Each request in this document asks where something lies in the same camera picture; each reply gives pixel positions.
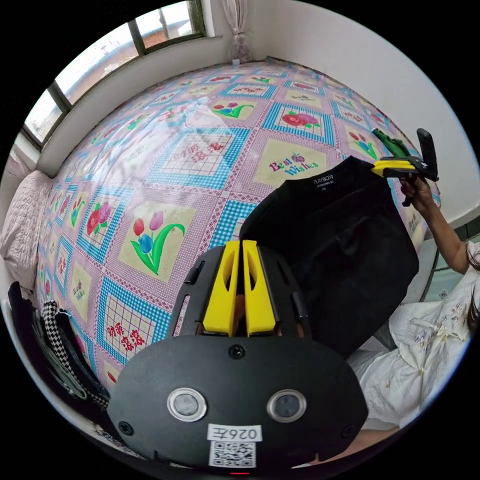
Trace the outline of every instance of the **black t-shirt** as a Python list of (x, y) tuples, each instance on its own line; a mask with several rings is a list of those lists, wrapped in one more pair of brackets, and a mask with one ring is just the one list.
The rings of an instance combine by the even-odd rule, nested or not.
[(419, 270), (389, 184), (371, 169), (350, 156), (320, 175), (286, 180), (239, 235), (283, 255), (313, 338), (344, 358), (389, 319)]

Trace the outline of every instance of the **pillow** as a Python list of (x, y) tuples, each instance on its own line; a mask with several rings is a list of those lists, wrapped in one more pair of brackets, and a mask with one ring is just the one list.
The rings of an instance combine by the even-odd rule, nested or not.
[(54, 180), (33, 171), (18, 186), (0, 237), (0, 255), (20, 286), (33, 290), (40, 226)]

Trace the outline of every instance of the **screw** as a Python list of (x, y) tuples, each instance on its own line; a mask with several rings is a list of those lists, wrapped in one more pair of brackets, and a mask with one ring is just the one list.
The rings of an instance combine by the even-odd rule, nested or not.
[(348, 439), (350, 438), (354, 433), (354, 426), (353, 425), (347, 425), (343, 427), (340, 435), (343, 439)]
[(234, 360), (240, 360), (245, 356), (245, 349), (241, 345), (232, 345), (228, 349), (228, 354)]
[(118, 429), (124, 434), (127, 435), (128, 437), (131, 437), (134, 434), (134, 429), (132, 426), (127, 423), (126, 421), (121, 421), (118, 424)]

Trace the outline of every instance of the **white dress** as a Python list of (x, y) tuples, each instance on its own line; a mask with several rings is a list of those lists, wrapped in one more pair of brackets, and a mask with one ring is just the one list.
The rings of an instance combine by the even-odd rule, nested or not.
[[(480, 243), (469, 243), (468, 250), (478, 258)], [(470, 339), (467, 314), (474, 287), (478, 306), (480, 272), (470, 266), (445, 300), (397, 308), (389, 320), (396, 350), (359, 350), (348, 359), (363, 390), (369, 419), (402, 427), (443, 388)]]

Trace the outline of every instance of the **bed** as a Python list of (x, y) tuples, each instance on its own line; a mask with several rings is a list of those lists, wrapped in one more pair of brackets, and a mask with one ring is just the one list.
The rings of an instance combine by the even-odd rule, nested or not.
[[(198, 256), (235, 239), (285, 179), (350, 155), (390, 156), (375, 128), (419, 154), (359, 94), (274, 59), (143, 91), (85, 137), (49, 187), (35, 246), (37, 303), (54, 299), (68, 311), (86, 361), (110, 390), (132, 356), (166, 336)], [(399, 182), (390, 186), (419, 251), (426, 224), (402, 206)], [(433, 195), (440, 203), (435, 187)]]

